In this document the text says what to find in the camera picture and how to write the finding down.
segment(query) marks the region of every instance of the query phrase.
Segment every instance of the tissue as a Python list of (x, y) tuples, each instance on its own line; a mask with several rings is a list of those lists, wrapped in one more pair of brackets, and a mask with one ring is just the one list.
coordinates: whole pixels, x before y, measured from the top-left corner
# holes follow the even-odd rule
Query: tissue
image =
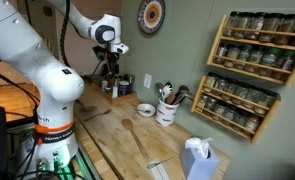
[(195, 148), (200, 156), (204, 159), (208, 158), (208, 149), (209, 149), (209, 141), (212, 141), (212, 138), (200, 139), (200, 138), (190, 138), (185, 142), (185, 149), (187, 148)]

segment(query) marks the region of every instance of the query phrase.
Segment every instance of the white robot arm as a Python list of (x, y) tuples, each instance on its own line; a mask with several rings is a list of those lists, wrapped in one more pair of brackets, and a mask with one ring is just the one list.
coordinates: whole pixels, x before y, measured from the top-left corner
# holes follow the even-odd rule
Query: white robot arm
[[(48, 1), (65, 12), (65, 0)], [(69, 17), (81, 36), (108, 44), (109, 52), (124, 54), (128, 51), (120, 41), (118, 17), (105, 15), (96, 22), (82, 16), (72, 4)], [(41, 95), (35, 120), (40, 138), (30, 136), (21, 144), (18, 164), (30, 154), (33, 142), (37, 142), (30, 166), (26, 168), (27, 163), (23, 163), (18, 172), (33, 171), (39, 162), (45, 164), (47, 170), (68, 166), (78, 149), (73, 105), (83, 92), (84, 82), (73, 69), (54, 58), (38, 33), (7, 0), (0, 0), (0, 60), (25, 75)]]

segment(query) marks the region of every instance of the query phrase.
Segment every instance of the decorative wall plate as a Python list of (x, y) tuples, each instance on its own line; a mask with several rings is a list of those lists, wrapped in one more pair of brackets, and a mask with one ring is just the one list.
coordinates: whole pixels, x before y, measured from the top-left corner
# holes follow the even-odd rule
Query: decorative wall plate
[(164, 0), (142, 0), (138, 11), (138, 24), (146, 34), (156, 32), (165, 17)]

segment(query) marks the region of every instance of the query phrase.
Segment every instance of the utensil holder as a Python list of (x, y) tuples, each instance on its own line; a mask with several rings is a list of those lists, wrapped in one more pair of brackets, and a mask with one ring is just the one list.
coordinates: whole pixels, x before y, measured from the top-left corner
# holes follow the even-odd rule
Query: utensil holder
[(159, 98), (159, 104), (157, 106), (156, 121), (162, 126), (170, 126), (175, 121), (175, 116), (178, 110), (177, 105), (169, 105), (164, 103), (161, 98)]

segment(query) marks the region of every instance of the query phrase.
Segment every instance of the butcher block counter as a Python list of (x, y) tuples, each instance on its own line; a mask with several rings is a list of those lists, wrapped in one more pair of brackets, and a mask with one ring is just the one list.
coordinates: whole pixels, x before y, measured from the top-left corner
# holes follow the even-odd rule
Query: butcher block counter
[[(185, 179), (179, 156), (184, 148), (186, 139), (192, 137), (188, 131), (173, 124), (169, 127), (162, 127), (155, 122), (154, 116), (143, 118), (132, 108), (141, 103), (139, 99), (132, 96), (123, 100), (112, 102), (107, 98), (100, 88), (87, 84), (83, 95), (79, 98), (85, 107), (94, 106), (92, 110), (75, 103), (75, 115), (85, 128), (95, 144), (92, 144), (93, 151), (98, 148), (114, 171), (118, 179), (154, 179), (147, 165), (150, 161), (159, 159), (165, 160), (172, 157), (174, 159), (163, 164), (163, 167), (170, 179)], [(100, 115), (88, 121), (83, 121), (92, 115), (105, 112), (111, 109), (108, 114)], [(148, 153), (144, 157), (138, 148), (133, 135), (122, 125), (123, 119), (130, 119), (133, 123), (133, 130)], [(220, 160), (213, 179), (222, 179), (229, 164), (229, 158), (215, 149)]]

